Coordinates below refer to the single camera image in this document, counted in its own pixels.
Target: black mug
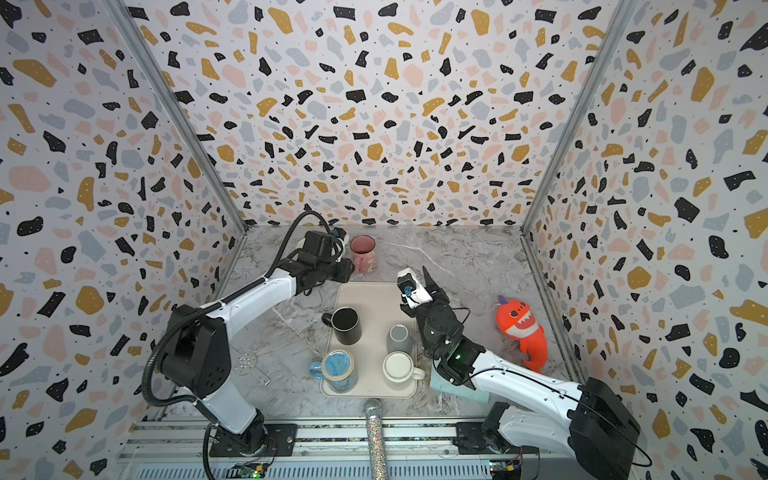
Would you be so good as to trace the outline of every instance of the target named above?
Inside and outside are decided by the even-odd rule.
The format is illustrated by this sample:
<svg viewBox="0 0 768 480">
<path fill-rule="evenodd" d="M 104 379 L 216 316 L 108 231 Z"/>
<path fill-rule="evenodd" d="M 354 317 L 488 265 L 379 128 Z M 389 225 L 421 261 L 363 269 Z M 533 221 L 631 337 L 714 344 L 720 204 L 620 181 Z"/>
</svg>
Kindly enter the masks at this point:
<svg viewBox="0 0 768 480">
<path fill-rule="evenodd" d="M 336 333 L 342 345 L 354 345 L 362 336 L 360 318 L 351 306 L 343 306 L 333 313 L 323 314 L 323 323 Z"/>
</svg>

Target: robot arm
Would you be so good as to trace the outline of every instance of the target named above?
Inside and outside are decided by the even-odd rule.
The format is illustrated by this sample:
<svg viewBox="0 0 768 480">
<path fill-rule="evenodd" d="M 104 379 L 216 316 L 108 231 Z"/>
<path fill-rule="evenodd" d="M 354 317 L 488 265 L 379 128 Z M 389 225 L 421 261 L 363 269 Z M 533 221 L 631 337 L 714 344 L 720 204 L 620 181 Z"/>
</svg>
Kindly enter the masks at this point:
<svg viewBox="0 0 768 480">
<path fill-rule="evenodd" d="M 423 273 L 425 285 L 410 268 L 398 273 L 400 308 L 416 318 L 437 373 L 454 385 L 495 393 L 541 415 L 526 418 L 498 402 L 493 422 L 498 427 L 486 432 L 488 444 L 500 452 L 512 445 L 550 449 L 575 458 L 600 480 L 626 479 L 640 426 L 610 387 L 593 378 L 582 385 L 532 372 L 467 339 L 448 295 L 426 268 Z"/>
<path fill-rule="evenodd" d="M 226 436 L 233 449 L 243 455 L 263 447 L 266 429 L 261 412 L 245 400 L 231 379 L 230 339 L 272 306 L 299 293 L 308 295 L 327 280 L 346 283 L 354 271 L 352 261 L 343 258 L 349 241 L 346 232 L 331 230 L 325 220 L 321 223 L 326 232 L 307 232 L 298 248 L 280 259 L 290 234 L 307 214 L 315 212 L 305 212 L 294 221 L 264 276 L 216 302 L 198 308 L 178 306 L 144 368 L 141 389 L 147 403 L 166 406 L 192 402 L 218 425 L 220 438 Z M 154 397 L 151 377 L 155 366 L 180 387 L 182 395 Z"/>
</svg>

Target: cable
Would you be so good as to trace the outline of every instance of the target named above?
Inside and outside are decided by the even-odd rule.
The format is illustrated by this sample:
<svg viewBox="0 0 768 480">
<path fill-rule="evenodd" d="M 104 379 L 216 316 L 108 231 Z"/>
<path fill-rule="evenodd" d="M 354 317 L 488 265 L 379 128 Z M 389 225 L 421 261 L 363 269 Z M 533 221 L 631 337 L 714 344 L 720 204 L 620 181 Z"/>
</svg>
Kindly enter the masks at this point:
<svg viewBox="0 0 768 480">
<path fill-rule="evenodd" d="M 466 310 L 467 311 L 467 316 L 465 316 L 464 319 L 462 320 L 462 325 L 464 325 L 464 322 L 466 322 L 467 319 L 469 318 L 469 316 L 472 314 L 472 311 L 468 307 L 466 307 L 466 306 L 457 306 L 456 308 L 451 308 L 451 310 Z"/>
<path fill-rule="evenodd" d="M 208 439 L 210 438 L 210 430 L 214 427 L 213 423 L 209 423 L 205 427 L 205 433 L 203 434 L 203 470 L 208 480 L 216 480 L 214 473 L 210 470 L 210 463 L 208 462 Z"/>
<path fill-rule="evenodd" d="M 267 440 L 272 440 L 275 444 L 275 455 L 272 455 L 272 459 L 269 463 L 266 464 L 267 467 L 271 467 L 272 464 L 275 462 L 275 458 L 277 458 L 277 440 L 273 439 L 272 437 L 269 437 Z"/>
<path fill-rule="evenodd" d="M 331 257 L 331 260 L 330 260 L 331 262 L 335 262 L 336 260 L 338 260 L 339 257 L 341 257 L 342 254 L 344 253 L 344 244 L 342 243 L 341 240 L 339 240 L 339 238 L 337 237 L 333 238 L 333 246 L 334 246 L 334 250 L 338 250 L 338 251 L 336 251 L 333 257 Z"/>
<path fill-rule="evenodd" d="M 266 451 L 269 450 L 269 447 L 268 447 L 268 445 L 266 443 L 264 443 L 262 446 L 264 448 L 264 451 L 261 452 L 261 455 L 257 456 L 256 458 L 253 458 L 253 459 L 251 459 L 251 460 L 249 460 L 247 462 L 237 463 L 237 464 L 235 464 L 235 466 L 233 468 L 250 467 L 251 465 L 255 465 L 257 463 L 261 463 L 261 458 L 264 456 Z"/>
<path fill-rule="evenodd" d="M 519 460 L 520 461 L 520 468 L 523 468 L 523 448 L 522 447 L 519 447 L 519 448 L 520 448 L 520 453 L 518 453 L 518 456 L 516 456 L 512 460 L 510 460 L 510 462 L 514 462 L 515 460 Z"/>
<path fill-rule="evenodd" d="M 624 434 L 624 432 L 622 432 L 622 431 L 621 431 L 621 429 L 619 429 L 619 428 L 618 428 L 618 427 L 617 427 L 617 426 L 616 426 L 616 425 L 615 425 L 615 424 L 614 424 L 614 423 L 613 423 L 611 420 L 608 420 L 608 419 L 606 419 L 606 418 L 605 418 L 605 417 L 604 417 L 604 416 L 603 416 L 601 413 L 599 413 L 597 410 L 593 409 L 592 407 L 590 407 L 590 406 L 589 406 L 589 405 L 587 405 L 586 403 L 583 403 L 583 402 L 582 402 L 581 400 L 579 400 L 579 399 L 575 399 L 575 398 L 573 398 L 572 396 L 570 396 L 570 395 L 568 395 L 568 394 L 566 394 L 566 393 L 560 392 L 560 391 L 559 391 L 559 390 L 557 390 L 557 389 L 553 389 L 552 387 L 550 387 L 550 386 L 549 386 L 549 385 L 547 385 L 546 383 L 543 383 L 543 382 L 539 382 L 537 379 L 533 379 L 533 378 L 531 378 L 531 377 L 529 377 L 529 376 L 527 376 L 527 375 L 523 375 L 523 374 L 522 374 L 522 373 L 520 373 L 520 372 L 515 372 L 515 371 L 513 371 L 513 370 L 507 370 L 507 369 L 501 369 L 501 368 L 498 368 L 498 367 L 493 367 L 493 368 L 490 368 L 490 369 L 484 369 L 484 370 L 480 370 L 479 372 L 473 373 L 472 375 L 470 375 L 469 377 L 467 377 L 467 379 L 466 379 L 464 382 L 461 382 L 461 383 L 459 383 L 459 384 L 458 384 L 458 386 L 462 386 L 462 385 L 464 385 L 464 384 L 465 384 L 465 383 L 467 383 L 469 380 L 471 380 L 471 379 L 475 378 L 476 376 L 480 375 L 481 373 L 485 373 L 485 372 L 491 372 L 491 371 L 494 371 L 494 370 L 498 370 L 498 371 L 500 371 L 500 372 L 512 373 L 512 374 L 514 374 L 514 375 L 517 375 L 517 376 L 521 376 L 521 377 L 523 377 L 524 379 L 528 379 L 528 380 L 531 380 L 533 383 L 537 383 L 537 384 L 539 384 L 540 386 L 543 386 L 543 387 L 545 387 L 546 389 L 550 389 L 552 392 L 554 392 L 554 393 L 557 393 L 557 394 L 558 394 L 558 395 L 560 395 L 560 396 L 564 396 L 564 397 L 565 397 L 565 398 L 567 398 L 567 399 L 573 400 L 573 401 L 574 401 L 574 402 L 576 402 L 578 405 L 581 405 L 581 406 L 583 406 L 583 407 L 585 407 L 585 408 L 587 408 L 587 409 L 590 409 L 590 410 L 591 410 L 591 411 L 592 411 L 592 412 L 593 412 L 595 415 L 597 415 L 597 416 L 599 416 L 601 419 L 603 419 L 603 420 L 604 420 L 604 421 L 605 421 L 605 422 L 606 422 L 608 425 L 610 425 L 610 426 L 614 427 L 614 428 L 616 429 L 616 431 L 617 431 L 617 432 L 619 432 L 619 433 L 621 434 L 621 436 L 623 436 L 623 437 L 624 437 L 624 439 L 625 439 L 625 440 L 627 440 L 627 442 L 631 443 L 633 447 L 635 447 L 636 449 L 640 450 L 640 453 L 642 453 L 643 455 L 645 455 L 645 458 L 647 458 L 647 459 L 648 459 L 648 463 L 647 463 L 647 464 L 645 464 L 645 465 L 644 465 L 644 464 L 640 464 L 640 463 L 635 463 L 635 462 L 632 462 L 632 465 L 635 465 L 635 466 L 637 466 L 637 467 L 643 467 L 643 468 L 647 468 L 647 467 L 650 467 L 650 466 L 652 466 L 652 465 L 654 464 L 654 461 L 653 461 L 653 460 L 650 458 L 650 456 L 649 456 L 649 455 L 648 455 L 648 454 L 645 452 L 645 450 L 641 449 L 641 448 L 640 448 L 640 446 L 638 446 L 638 445 L 637 445 L 637 443 L 635 443 L 635 442 L 632 442 L 632 441 L 629 439 L 629 437 L 627 437 L 627 436 Z"/>
<path fill-rule="evenodd" d="M 280 259 L 283 258 L 283 252 L 285 252 L 285 249 L 288 245 L 288 241 L 290 240 L 290 236 L 293 235 L 293 231 L 296 229 L 296 227 L 299 226 L 299 222 L 301 219 L 306 217 L 307 215 L 314 215 L 315 217 L 320 219 L 320 224 L 325 227 L 326 232 L 328 234 L 331 234 L 331 227 L 329 227 L 328 222 L 326 222 L 326 219 L 323 218 L 322 215 L 318 214 L 314 210 L 305 210 L 301 214 L 299 214 L 298 217 L 290 224 L 290 227 L 288 228 L 288 232 L 286 233 L 285 238 L 283 238 L 283 242 L 280 244 L 280 249 L 277 251 L 277 255 L 275 256 L 275 260 L 272 262 L 272 266 L 270 266 L 270 269 L 266 272 L 264 275 L 266 278 L 269 278 L 272 276 L 272 274 L 275 272 L 275 269 L 277 268 L 277 264 L 280 263 Z"/>
<path fill-rule="evenodd" d="M 147 359 L 147 364 L 144 366 L 144 373 L 141 376 L 141 395 L 144 397 L 144 400 L 146 400 L 148 404 L 162 407 L 179 402 L 197 401 L 197 397 L 194 395 L 179 395 L 169 399 L 159 399 L 152 393 L 152 374 L 154 373 L 154 366 L 157 363 L 158 356 L 165 350 L 165 346 L 168 344 L 168 342 L 170 342 L 170 339 L 176 335 L 176 333 L 180 332 L 181 329 L 194 322 L 198 318 L 205 316 L 214 310 L 218 310 L 219 308 L 221 308 L 221 303 L 216 302 L 201 310 L 195 310 L 194 312 L 185 316 L 183 319 L 176 322 L 168 330 L 166 330 L 165 335 L 163 335 L 162 338 L 160 338 L 160 341 L 157 342 L 157 345 L 154 346 L 152 353 L 149 355 L 149 359 Z"/>
</svg>

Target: metal plate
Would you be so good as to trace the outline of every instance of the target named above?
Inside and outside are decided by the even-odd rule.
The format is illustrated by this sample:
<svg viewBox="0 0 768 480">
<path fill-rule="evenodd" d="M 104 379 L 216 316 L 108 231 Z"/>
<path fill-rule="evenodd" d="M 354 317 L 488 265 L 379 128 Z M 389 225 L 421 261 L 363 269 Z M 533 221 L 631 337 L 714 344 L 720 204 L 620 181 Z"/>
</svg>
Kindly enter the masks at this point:
<svg viewBox="0 0 768 480">
<path fill-rule="evenodd" d="M 453 445 L 458 448 L 460 455 L 495 455 L 486 446 L 482 434 L 482 422 L 456 422 L 456 438 L 453 441 Z M 512 451 L 514 456 L 518 447 L 514 446 L 512 448 L 515 449 Z M 536 447 L 523 446 L 520 449 L 524 455 L 536 455 L 538 453 Z"/>
<path fill-rule="evenodd" d="M 274 457 L 290 457 L 293 454 L 298 426 L 295 423 L 270 423 L 265 426 L 267 450 L 260 458 L 268 462 Z M 214 443 L 210 447 L 211 458 L 229 458 L 235 455 L 236 453 L 230 449 L 224 440 Z M 252 461 L 253 458 L 243 457 L 243 460 Z"/>
</svg>

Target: terrazzo wallpaper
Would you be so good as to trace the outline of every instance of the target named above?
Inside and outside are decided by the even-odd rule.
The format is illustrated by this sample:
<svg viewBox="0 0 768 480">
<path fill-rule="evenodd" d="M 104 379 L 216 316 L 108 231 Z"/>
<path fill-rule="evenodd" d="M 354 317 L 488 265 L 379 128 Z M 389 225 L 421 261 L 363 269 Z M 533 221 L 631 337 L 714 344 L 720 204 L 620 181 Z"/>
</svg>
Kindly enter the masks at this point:
<svg viewBox="0 0 768 480">
<path fill-rule="evenodd" d="M 611 0 L 130 0 L 251 225 L 518 223 Z"/>
<path fill-rule="evenodd" d="M 768 463 L 766 22 L 638 2 L 531 232 L 576 357 L 644 430 L 638 478 Z"/>
<path fill-rule="evenodd" d="M 235 230 L 101 3 L 0 15 L 0 478 L 106 478 Z"/>
</svg>

